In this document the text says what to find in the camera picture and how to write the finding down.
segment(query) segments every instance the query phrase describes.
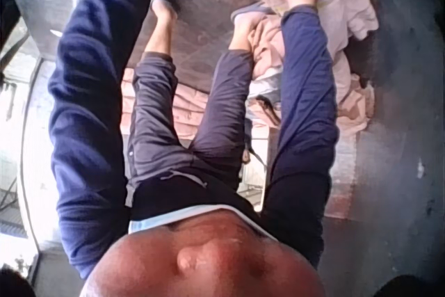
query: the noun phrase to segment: dark shirt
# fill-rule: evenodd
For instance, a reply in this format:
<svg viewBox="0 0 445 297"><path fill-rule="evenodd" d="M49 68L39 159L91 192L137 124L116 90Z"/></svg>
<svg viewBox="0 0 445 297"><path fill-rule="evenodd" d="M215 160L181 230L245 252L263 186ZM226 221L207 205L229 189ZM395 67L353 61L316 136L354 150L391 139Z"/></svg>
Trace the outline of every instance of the dark shirt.
<svg viewBox="0 0 445 297"><path fill-rule="evenodd" d="M213 193L177 198L160 191L158 179L147 180L135 194L137 209L125 207L120 83L149 3L80 0L60 39L56 71L49 82L55 101L49 128L54 144L52 170L60 194L60 233L70 263L83 278L127 233L130 219L215 203L254 215L217 180L210 187ZM316 266L323 250L321 218L337 140L332 61L313 9L303 6L288 13L283 32L288 55L281 144L259 223ZM172 191L178 188L171 181L168 184Z"/></svg>

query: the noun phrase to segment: person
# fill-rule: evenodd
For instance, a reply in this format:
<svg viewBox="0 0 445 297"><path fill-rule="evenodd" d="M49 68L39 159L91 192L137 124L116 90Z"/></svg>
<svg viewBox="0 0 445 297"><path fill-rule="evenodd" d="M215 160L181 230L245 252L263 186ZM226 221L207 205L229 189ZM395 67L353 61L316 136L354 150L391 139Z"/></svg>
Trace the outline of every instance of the person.
<svg viewBox="0 0 445 297"><path fill-rule="evenodd" d="M4 265L0 269L0 292L2 297L35 297L28 281L20 273Z"/></svg>
<svg viewBox="0 0 445 297"><path fill-rule="evenodd" d="M177 79L168 0L80 0L49 82L60 233L86 279L83 296L323 296L316 267L338 138L335 87L316 0L287 0L282 128L261 215L236 193L252 76L248 34L260 9L234 18L207 109L186 149L173 127ZM143 20L157 24L134 74L125 206L120 84Z"/></svg>

